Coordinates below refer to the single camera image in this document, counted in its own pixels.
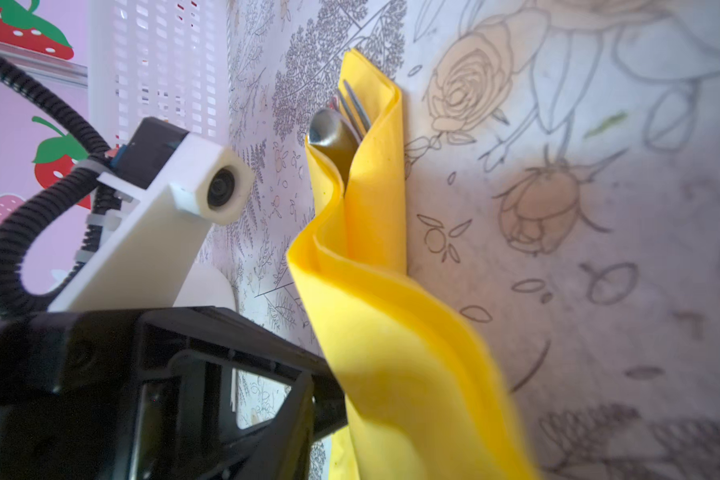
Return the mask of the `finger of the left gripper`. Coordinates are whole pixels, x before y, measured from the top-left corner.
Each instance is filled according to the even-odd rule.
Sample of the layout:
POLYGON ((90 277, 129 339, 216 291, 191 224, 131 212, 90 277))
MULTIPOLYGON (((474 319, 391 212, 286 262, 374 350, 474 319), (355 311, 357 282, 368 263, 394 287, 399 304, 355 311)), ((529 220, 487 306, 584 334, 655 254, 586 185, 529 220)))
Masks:
POLYGON ((314 381, 312 445, 347 423, 326 361, 216 307, 0 320, 0 479, 217 479, 221 373, 246 429, 314 381))

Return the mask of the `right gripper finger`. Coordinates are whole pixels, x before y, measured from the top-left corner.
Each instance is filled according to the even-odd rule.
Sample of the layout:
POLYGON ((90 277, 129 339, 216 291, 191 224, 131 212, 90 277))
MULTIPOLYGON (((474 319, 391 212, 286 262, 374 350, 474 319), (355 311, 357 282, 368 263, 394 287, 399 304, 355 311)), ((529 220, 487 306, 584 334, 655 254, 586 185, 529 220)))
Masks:
POLYGON ((231 405, 233 373, 220 379, 217 479, 305 479, 313 443, 314 381, 301 374, 275 417, 242 429, 231 405))

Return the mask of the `white plastic tray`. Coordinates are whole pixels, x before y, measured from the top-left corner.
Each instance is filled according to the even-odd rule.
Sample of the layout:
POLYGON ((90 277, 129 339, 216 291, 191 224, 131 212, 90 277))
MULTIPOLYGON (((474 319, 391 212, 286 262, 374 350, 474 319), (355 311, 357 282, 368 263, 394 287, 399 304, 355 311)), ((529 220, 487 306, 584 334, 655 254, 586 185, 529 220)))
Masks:
POLYGON ((192 265, 173 306, 238 310, 237 298, 229 280, 214 266, 203 263, 192 265))

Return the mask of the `yellow paper napkin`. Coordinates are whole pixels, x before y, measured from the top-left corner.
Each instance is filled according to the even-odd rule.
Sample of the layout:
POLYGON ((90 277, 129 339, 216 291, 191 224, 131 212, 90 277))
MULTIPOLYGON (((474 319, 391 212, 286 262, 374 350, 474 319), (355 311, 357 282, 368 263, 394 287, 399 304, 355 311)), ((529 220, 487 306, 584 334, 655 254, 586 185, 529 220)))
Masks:
POLYGON ((372 121, 347 176, 306 150, 314 219, 287 262, 344 392, 333 479, 534 479, 500 371, 457 311, 407 274, 403 105, 357 51, 342 84, 372 121))

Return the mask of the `silver spoon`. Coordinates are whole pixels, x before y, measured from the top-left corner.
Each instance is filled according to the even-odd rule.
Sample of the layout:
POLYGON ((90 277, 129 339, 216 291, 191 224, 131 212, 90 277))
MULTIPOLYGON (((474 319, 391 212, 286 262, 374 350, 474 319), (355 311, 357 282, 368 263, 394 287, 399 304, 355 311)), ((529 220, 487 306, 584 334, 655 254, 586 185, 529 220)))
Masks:
POLYGON ((359 138, 348 120, 336 110, 318 110, 311 118, 307 141, 334 163, 347 186, 351 164, 359 147, 359 138))

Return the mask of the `silver fork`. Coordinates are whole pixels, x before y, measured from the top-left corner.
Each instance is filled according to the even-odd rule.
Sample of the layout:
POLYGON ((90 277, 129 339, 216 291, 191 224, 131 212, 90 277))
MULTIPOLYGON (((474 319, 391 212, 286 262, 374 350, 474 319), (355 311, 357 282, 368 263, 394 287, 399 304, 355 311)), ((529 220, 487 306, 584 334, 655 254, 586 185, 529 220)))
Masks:
POLYGON ((356 137, 362 141, 371 128, 370 117, 349 82, 343 80, 342 85, 336 93, 339 111, 349 121, 356 137))

